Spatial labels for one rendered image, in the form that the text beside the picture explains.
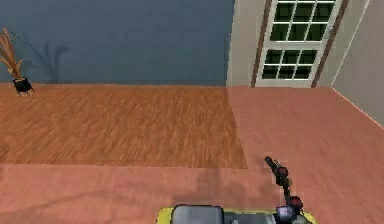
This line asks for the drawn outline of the grey box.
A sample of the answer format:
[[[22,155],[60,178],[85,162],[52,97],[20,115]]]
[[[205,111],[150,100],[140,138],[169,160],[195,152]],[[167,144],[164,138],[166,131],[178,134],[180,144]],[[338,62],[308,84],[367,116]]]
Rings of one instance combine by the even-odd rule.
[[[171,224],[223,224],[221,207],[210,205],[178,205],[171,213]]]

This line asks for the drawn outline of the white door with window panes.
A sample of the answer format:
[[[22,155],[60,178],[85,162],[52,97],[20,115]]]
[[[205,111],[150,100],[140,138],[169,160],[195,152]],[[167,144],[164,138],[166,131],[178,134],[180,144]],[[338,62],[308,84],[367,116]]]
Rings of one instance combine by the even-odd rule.
[[[342,1],[271,0],[255,85],[309,88]]]

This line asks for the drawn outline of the brown house plant black pot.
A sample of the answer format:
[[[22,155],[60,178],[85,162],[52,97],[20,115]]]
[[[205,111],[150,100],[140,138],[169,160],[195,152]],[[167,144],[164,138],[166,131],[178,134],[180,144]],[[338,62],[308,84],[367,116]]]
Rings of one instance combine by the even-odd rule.
[[[21,65],[24,60],[16,58],[11,36],[6,27],[3,27],[0,32],[0,62],[6,66],[8,73],[13,77],[12,82],[17,94],[29,95],[29,91],[33,90],[33,87],[29,80],[21,74]]]

